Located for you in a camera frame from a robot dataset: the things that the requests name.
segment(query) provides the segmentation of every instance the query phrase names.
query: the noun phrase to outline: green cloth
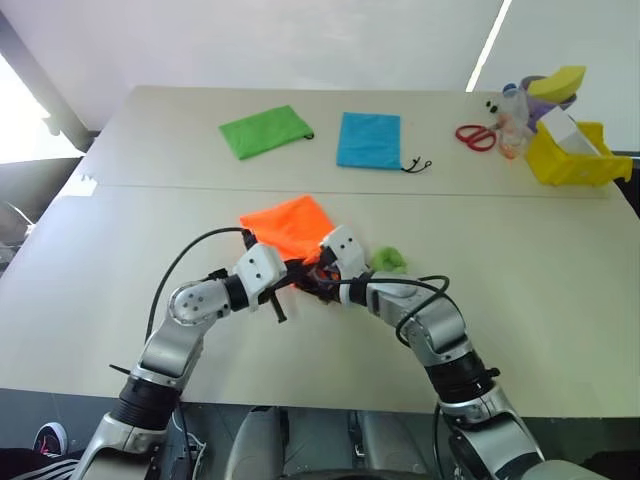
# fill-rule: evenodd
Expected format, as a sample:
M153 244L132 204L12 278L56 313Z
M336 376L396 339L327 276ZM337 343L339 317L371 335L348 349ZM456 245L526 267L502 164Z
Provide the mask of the green cloth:
M240 160L303 137L313 138L311 127L289 105L220 125L219 128Z
M407 262L393 247L382 247L371 258L371 268L375 272L407 273Z

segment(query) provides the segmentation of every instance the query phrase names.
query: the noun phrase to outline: white wall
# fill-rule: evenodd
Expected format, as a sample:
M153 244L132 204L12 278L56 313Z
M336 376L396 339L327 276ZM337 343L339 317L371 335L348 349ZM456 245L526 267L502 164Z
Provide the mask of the white wall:
M91 129L138 84L462 90L500 0L0 0Z
M501 0L0 0L91 129L139 84L463 90ZM579 119L640 149L638 0L513 0L477 89L588 66Z
M514 0L476 88L586 65L569 112L603 123L611 148L640 150L638 10L638 0Z

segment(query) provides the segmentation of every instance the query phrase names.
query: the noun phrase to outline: yellow container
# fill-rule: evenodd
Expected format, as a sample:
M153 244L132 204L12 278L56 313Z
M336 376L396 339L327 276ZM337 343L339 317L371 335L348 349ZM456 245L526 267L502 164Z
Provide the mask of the yellow container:
M614 178L631 179L630 157L611 153L604 144L601 123L578 122L578 128L598 149L601 156L565 152L551 138L542 122L527 151L527 161L541 183L550 185L604 185Z

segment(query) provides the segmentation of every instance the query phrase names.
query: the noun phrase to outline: purple object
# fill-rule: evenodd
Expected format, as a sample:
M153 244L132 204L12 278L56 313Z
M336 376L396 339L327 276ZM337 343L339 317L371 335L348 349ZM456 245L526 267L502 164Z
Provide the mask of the purple object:
M520 88L526 91L531 82L534 80L540 80L541 78L545 77L543 75L531 75L529 77L525 77L520 82ZM578 96L574 93L562 103L551 103L539 98L531 97L527 93L527 105L529 106L529 122L527 122L527 126L532 132L536 133L538 131L536 128L536 122L540 120L540 117L555 107L560 107L563 110L566 110L573 104L573 102L576 101L577 98Z

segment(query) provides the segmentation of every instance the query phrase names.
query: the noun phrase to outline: orange cloth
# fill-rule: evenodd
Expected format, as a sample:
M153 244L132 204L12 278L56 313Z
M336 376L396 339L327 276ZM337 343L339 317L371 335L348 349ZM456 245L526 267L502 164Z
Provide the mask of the orange cloth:
M240 223L253 231L259 242L275 247L283 260L304 258L305 263L318 259L319 243L334 229L310 195L244 215Z

